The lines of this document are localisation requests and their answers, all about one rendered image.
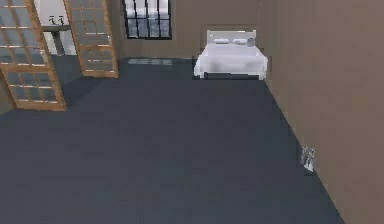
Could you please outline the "wooden glass panel door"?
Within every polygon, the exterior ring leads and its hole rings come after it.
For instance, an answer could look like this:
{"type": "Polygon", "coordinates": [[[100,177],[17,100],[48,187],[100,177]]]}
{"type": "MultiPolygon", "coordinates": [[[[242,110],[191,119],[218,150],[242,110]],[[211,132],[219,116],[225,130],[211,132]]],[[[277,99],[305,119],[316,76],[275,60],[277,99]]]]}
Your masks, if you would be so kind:
{"type": "Polygon", "coordinates": [[[0,0],[0,70],[18,109],[67,109],[33,0],[0,0]]]}
{"type": "Polygon", "coordinates": [[[82,74],[118,78],[107,0],[63,0],[82,74]]]}

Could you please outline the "black framed window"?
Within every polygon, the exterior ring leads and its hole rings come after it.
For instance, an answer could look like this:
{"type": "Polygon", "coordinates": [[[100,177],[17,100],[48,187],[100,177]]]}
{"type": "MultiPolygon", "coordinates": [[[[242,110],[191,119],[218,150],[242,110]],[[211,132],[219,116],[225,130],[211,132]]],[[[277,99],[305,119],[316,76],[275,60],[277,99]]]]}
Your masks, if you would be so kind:
{"type": "Polygon", "coordinates": [[[170,0],[121,0],[128,39],[171,40],[170,0]]]}

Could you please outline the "small grey white object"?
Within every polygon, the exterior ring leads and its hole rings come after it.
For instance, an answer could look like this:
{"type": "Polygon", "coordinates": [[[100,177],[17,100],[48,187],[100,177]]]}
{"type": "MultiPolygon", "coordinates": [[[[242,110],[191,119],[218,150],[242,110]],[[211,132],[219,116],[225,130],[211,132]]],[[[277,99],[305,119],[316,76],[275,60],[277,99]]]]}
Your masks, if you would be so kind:
{"type": "Polygon", "coordinates": [[[303,167],[308,170],[309,172],[314,171],[314,157],[315,157],[315,149],[309,148],[308,146],[305,146],[302,149],[302,155],[301,155],[301,164],[303,167]]]}

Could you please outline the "white bed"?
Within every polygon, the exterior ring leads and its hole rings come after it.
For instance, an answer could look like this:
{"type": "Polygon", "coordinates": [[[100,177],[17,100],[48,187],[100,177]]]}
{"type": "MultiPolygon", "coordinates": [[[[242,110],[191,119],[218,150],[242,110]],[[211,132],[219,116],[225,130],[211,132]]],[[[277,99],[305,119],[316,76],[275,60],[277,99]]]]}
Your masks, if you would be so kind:
{"type": "Polygon", "coordinates": [[[231,75],[257,76],[260,80],[267,77],[268,58],[255,45],[234,44],[233,39],[257,37],[257,31],[215,31],[206,32],[207,43],[197,57],[193,74],[204,79],[207,74],[227,73],[231,75]],[[215,44],[214,39],[229,39],[228,44],[215,44]]]}

